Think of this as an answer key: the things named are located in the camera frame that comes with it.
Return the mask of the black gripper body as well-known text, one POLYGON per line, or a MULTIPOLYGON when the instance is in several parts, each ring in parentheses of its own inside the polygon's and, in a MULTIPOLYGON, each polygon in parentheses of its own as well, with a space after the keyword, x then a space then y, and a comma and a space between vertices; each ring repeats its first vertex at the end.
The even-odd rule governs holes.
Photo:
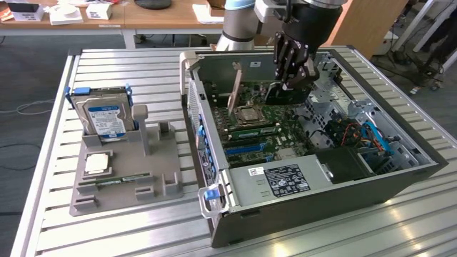
POLYGON ((305 43, 309 53, 314 54, 329 39, 341 13, 341 5, 328 8, 322 4, 286 4, 282 32, 305 43))

